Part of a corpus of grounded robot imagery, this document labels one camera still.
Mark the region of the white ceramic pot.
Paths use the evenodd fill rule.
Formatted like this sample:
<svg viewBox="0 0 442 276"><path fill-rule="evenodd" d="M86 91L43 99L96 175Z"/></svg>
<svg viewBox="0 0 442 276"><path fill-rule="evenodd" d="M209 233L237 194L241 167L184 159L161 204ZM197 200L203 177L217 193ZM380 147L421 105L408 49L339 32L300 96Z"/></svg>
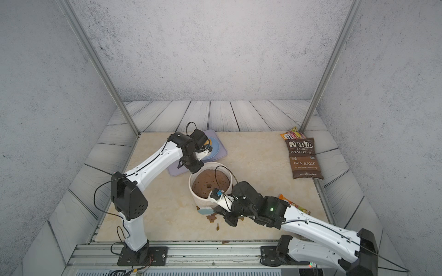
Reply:
<svg viewBox="0 0 442 276"><path fill-rule="evenodd" d="M198 206L199 208L203 208L203 207L211 207L214 208L216 207L216 203L211 202L208 198L200 198L198 197L196 194L194 194L194 192L192 191L191 185L192 182L195 180L195 178L204 170L216 170L216 169L220 169L222 172L224 172L227 176L229 176L230 178L230 186L229 188L225 191L225 194L230 194L231 190L233 188L234 185L234 177L232 175L232 173L226 168L224 167L224 165L217 163L217 162L208 162L205 163L204 166L196 173L191 174L191 176L189 177L189 181L188 181L188 186L189 186L189 190L191 192L191 195L193 197L193 200L196 204L196 206Z"/></svg>

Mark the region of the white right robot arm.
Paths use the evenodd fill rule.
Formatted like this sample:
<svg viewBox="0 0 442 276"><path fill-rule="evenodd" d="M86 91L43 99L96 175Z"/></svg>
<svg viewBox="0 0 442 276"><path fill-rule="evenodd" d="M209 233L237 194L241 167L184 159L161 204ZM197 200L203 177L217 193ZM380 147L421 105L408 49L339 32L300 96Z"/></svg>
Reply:
<svg viewBox="0 0 442 276"><path fill-rule="evenodd" d="M365 228L356 232L314 218L277 197L262 196L248 182L236 184L230 194L214 189L210 200L216 214L234 227L239 218L287 232L276 248L284 265L314 262L334 267L348 276L376 276L378 247Z"/></svg>

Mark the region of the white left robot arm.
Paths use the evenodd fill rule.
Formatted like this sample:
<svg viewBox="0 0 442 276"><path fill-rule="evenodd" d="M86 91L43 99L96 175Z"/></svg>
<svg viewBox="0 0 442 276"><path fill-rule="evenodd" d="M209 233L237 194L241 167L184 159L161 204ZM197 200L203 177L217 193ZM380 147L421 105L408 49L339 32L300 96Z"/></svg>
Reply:
<svg viewBox="0 0 442 276"><path fill-rule="evenodd" d="M148 244L143 214L148 201L143 192L174 162L194 174L203 167L203 159L212 152L207 135L195 129L191 134L175 132L152 156L133 169L116 172L111 178L111 201L128 233L125 248L137 253Z"/></svg>

